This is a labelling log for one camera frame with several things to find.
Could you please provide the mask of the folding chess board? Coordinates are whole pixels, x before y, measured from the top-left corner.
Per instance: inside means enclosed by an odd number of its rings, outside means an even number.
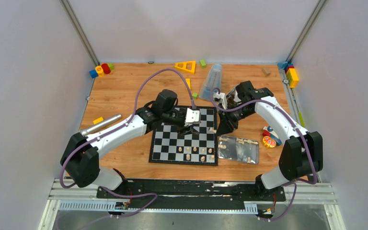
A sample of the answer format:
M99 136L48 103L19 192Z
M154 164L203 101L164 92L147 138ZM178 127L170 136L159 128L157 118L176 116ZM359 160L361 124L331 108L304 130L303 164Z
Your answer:
M149 162L151 163L172 163L172 164L188 164L188 165L218 165L218 137L216 134L209 132L209 128L217 128L217 110L215 107L201 106L201 123L195 124L199 135L179 135L177 127L162 124L161 127L153 131L152 142L149 153ZM179 152L178 148L182 147L183 151ZM186 148L189 147L191 152L187 153ZM197 152L193 152L193 147L197 147ZM212 154L208 153L208 149L212 148ZM185 159L186 154L191 154L191 160ZM214 155L215 160L212 161L210 156ZM200 160L201 156L206 156L206 161Z

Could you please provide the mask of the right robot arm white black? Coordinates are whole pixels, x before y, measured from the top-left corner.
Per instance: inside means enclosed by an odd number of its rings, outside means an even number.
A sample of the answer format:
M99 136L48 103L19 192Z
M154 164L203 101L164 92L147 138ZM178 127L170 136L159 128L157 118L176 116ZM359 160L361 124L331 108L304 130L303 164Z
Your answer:
M296 122L268 88L257 89L250 81L244 81L228 94L219 88L212 89L210 99L220 118L218 136L232 133L238 129L240 120L257 114L274 130L283 145L278 165L256 178L258 184L254 193L257 198L267 200L273 195L274 188L302 181L304 176L313 176L306 183L318 182L317 173L323 169L322 136Z

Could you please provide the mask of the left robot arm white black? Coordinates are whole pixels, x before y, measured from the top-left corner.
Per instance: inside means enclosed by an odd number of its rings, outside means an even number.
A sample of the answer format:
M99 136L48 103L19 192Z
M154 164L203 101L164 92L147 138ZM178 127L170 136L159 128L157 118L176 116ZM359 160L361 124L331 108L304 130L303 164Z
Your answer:
M61 174L67 173L80 188L95 184L109 189L116 198L127 194L127 184L116 169L100 167L100 159L116 147L143 136L162 124L175 126L180 135L197 134L194 124L201 122L199 109L192 105L177 110L177 94L161 91L154 101L135 109L127 119L94 134L72 135L60 160Z

